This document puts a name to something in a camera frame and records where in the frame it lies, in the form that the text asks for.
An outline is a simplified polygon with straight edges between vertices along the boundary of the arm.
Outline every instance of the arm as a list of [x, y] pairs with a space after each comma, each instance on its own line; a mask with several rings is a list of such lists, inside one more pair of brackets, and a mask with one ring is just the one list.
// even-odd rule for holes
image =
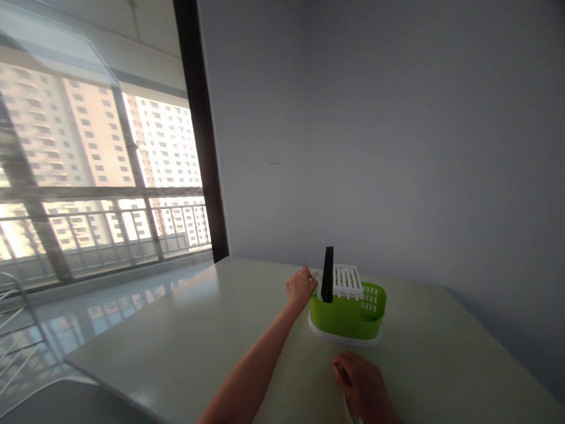
[[267, 392], [288, 334], [317, 285], [303, 267], [288, 279], [288, 302], [269, 328], [235, 365], [198, 424], [251, 423]]

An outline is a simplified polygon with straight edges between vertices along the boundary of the forearm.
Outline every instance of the forearm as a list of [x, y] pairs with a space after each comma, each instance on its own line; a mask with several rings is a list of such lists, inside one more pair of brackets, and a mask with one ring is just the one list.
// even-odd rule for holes
[[199, 424], [251, 423], [267, 392], [288, 334], [300, 310], [287, 303], [230, 372]]

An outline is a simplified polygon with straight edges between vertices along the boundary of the high-rise building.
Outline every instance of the high-rise building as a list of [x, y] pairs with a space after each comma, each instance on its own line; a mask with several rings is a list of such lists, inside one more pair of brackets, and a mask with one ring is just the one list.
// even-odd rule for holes
[[[0, 91], [40, 186], [132, 187], [129, 157], [110, 89], [0, 62]], [[124, 94], [129, 123], [147, 187], [202, 186], [190, 111]], [[9, 181], [0, 167], [0, 187]], [[209, 242], [203, 198], [151, 200], [160, 237], [185, 232], [188, 246]], [[63, 250], [151, 237], [143, 199], [44, 203]], [[122, 221], [107, 213], [119, 207]], [[0, 205], [0, 217], [27, 215], [22, 204]], [[42, 254], [29, 220], [4, 221], [12, 252], [0, 244], [2, 259]]]

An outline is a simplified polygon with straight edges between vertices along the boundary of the dish drying rack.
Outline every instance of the dish drying rack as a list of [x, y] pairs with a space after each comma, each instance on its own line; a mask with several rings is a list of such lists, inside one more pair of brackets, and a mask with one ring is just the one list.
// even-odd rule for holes
[[350, 346], [378, 344], [387, 302], [384, 289], [361, 281], [356, 266], [334, 264], [333, 295], [331, 303], [321, 300], [320, 291], [310, 298], [308, 324], [312, 332]]

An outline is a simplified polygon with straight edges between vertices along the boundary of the light switch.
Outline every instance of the light switch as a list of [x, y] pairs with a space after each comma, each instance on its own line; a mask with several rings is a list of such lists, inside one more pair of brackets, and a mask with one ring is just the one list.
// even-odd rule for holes
[[277, 164], [277, 165], [281, 162], [281, 159], [280, 159], [279, 154], [278, 154], [278, 150], [271, 150], [269, 152], [269, 155], [267, 157], [267, 162], [271, 163], [271, 164]]

